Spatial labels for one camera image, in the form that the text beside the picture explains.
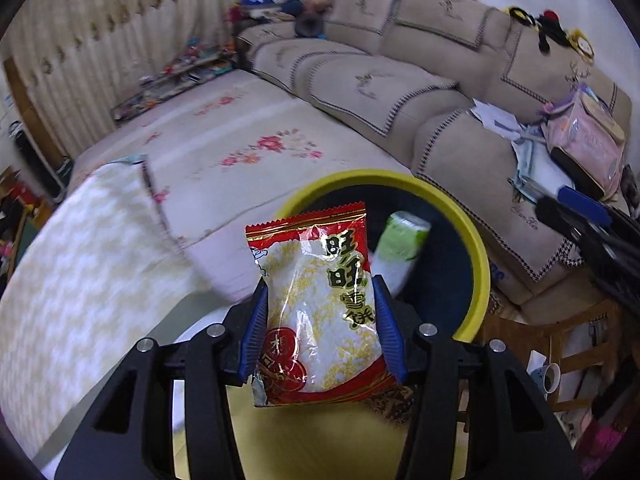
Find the cup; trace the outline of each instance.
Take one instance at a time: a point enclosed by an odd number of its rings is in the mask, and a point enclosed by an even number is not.
[[[560,386],[560,367],[556,363],[536,368],[529,375],[545,399],[548,394],[552,394]]]

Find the bucket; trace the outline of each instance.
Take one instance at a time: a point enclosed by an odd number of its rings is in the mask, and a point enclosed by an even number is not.
[[[443,192],[393,171],[343,171],[300,190],[277,217],[359,201],[367,208],[370,251],[376,249],[391,213],[408,211],[431,223],[429,237],[398,300],[412,305],[423,322],[433,323],[459,341],[471,342],[489,301],[489,263],[475,226]]]

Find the beige sofa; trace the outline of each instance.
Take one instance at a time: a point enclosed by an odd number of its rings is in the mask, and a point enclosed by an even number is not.
[[[258,25],[238,43],[254,73],[452,196],[476,222],[494,283],[511,301],[545,291],[560,301],[559,282],[580,266],[579,255],[537,221],[530,203],[514,202],[511,145],[468,109],[475,98],[530,123],[543,103],[584,80],[628,132],[629,97],[572,49],[550,42],[544,56],[534,30],[471,0],[336,0],[325,33],[295,38],[291,23]],[[595,290],[586,297],[600,299]]]

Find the rice cracker package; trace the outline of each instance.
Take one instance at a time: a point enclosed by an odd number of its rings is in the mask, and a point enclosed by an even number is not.
[[[361,400],[392,384],[376,333],[364,204],[248,226],[269,287],[256,406]]]

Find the curtain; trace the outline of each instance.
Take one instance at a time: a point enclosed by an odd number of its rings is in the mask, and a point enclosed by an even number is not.
[[[3,42],[64,153],[109,135],[110,110],[194,37],[225,44],[238,0],[26,0]]]

